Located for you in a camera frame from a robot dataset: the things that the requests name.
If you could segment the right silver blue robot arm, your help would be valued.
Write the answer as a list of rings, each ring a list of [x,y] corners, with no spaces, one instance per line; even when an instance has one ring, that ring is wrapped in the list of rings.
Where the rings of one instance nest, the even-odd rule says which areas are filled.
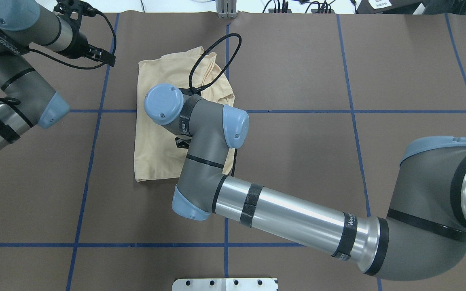
[[[218,214],[385,280],[438,276],[466,253],[466,137],[411,142],[386,217],[358,218],[224,174],[228,151],[248,134],[246,111],[166,83],[148,90],[143,105],[155,124],[189,146],[172,199],[182,217]]]

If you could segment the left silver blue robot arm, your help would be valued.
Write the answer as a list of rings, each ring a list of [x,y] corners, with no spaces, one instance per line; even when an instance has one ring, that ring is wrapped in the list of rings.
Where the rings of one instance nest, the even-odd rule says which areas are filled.
[[[53,11],[35,0],[0,0],[0,150],[38,125],[48,129],[70,105],[24,55],[30,44],[69,59],[96,61],[94,69],[115,65],[111,52],[89,44],[80,31],[83,16],[105,15],[82,0],[59,0]]]

